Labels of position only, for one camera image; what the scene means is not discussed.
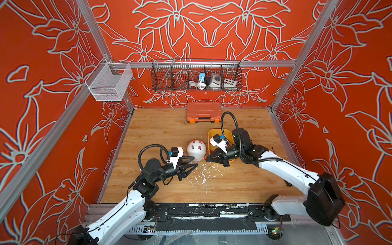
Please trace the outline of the white dome with screws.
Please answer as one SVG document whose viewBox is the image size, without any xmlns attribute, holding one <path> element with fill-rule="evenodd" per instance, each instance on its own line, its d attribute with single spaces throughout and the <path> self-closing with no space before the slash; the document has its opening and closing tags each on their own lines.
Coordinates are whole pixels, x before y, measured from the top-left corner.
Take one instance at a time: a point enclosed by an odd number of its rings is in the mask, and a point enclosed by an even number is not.
<svg viewBox="0 0 392 245">
<path fill-rule="evenodd" d="M 199 162 L 204 159 L 207 152 L 205 144 L 201 140 L 192 140 L 187 146 L 187 153 Z"/>
</svg>

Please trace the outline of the yellow plastic tray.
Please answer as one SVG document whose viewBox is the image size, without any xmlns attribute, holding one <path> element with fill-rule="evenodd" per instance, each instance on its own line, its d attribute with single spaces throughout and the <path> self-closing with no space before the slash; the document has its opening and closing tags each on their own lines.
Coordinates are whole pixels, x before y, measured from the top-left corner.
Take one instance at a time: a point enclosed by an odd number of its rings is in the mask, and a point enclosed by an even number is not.
<svg viewBox="0 0 392 245">
<path fill-rule="evenodd" d="M 209 155 L 211 154 L 211 152 L 213 152 L 215 149 L 217 149 L 218 147 L 213 147 L 210 144 L 210 138 L 213 137 L 214 135 L 219 134 L 219 135 L 223 135 L 221 129 L 212 129 L 208 132 L 208 139 L 209 139 L 209 143 L 208 143 L 208 153 Z M 234 145 L 234 138 L 233 135 L 231 133 L 231 131 L 224 129 L 224 134 L 226 136 L 226 143 L 228 145 L 228 147 L 233 146 Z"/>
</svg>

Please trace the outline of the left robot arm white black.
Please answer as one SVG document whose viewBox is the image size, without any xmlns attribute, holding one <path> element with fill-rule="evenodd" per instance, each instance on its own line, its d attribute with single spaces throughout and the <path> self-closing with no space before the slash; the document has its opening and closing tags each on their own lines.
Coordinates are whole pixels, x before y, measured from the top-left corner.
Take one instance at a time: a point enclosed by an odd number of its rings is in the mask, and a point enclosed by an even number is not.
<svg viewBox="0 0 392 245">
<path fill-rule="evenodd" d="M 114 245 L 133 226 L 155 214 L 152 197 L 159 190 L 157 182 L 178 176 L 186 178 L 197 166 L 194 157 L 172 157 L 169 164 L 150 159 L 131 184 L 126 197 L 94 223 L 78 226 L 70 235 L 69 245 Z"/>
</svg>

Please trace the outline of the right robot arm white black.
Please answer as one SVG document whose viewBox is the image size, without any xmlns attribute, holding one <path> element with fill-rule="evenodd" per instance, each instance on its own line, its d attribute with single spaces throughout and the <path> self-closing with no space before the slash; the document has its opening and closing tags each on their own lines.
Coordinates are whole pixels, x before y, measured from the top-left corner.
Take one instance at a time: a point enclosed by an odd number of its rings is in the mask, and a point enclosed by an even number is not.
<svg viewBox="0 0 392 245">
<path fill-rule="evenodd" d="M 229 167 L 230 160 L 240 159 L 245 164 L 255 165 L 277 175 L 302 193 L 294 198 L 272 196 L 269 204 L 272 216 L 309 216 L 326 227 L 338 220 L 346 202 L 331 174 L 317 174 L 306 170 L 280 158 L 264 146 L 253 144 L 243 128 L 233 130 L 232 134 L 234 143 L 223 135 L 215 134 L 210 137 L 210 144 L 216 149 L 205 158 L 206 161 Z"/>
</svg>

